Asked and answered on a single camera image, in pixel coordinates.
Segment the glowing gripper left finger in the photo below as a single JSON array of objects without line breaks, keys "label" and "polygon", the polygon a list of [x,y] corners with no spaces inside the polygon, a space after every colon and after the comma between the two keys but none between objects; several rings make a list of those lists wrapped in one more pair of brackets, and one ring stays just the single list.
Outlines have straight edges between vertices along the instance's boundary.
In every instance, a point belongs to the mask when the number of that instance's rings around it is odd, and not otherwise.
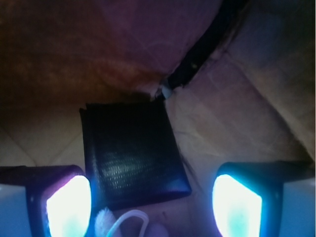
[{"label": "glowing gripper left finger", "polygon": [[2,166],[2,237],[83,237],[91,215],[91,188],[77,165]]}]

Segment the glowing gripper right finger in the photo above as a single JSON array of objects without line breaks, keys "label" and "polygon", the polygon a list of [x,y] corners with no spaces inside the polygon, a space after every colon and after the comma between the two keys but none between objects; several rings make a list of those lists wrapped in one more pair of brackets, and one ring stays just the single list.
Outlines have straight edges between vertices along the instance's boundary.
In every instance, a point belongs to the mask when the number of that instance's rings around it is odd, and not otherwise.
[{"label": "glowing gripper right finger", "polygon": [[212,188],[223,237],[314,237],[315,169],[303,161],[227,162]]}]

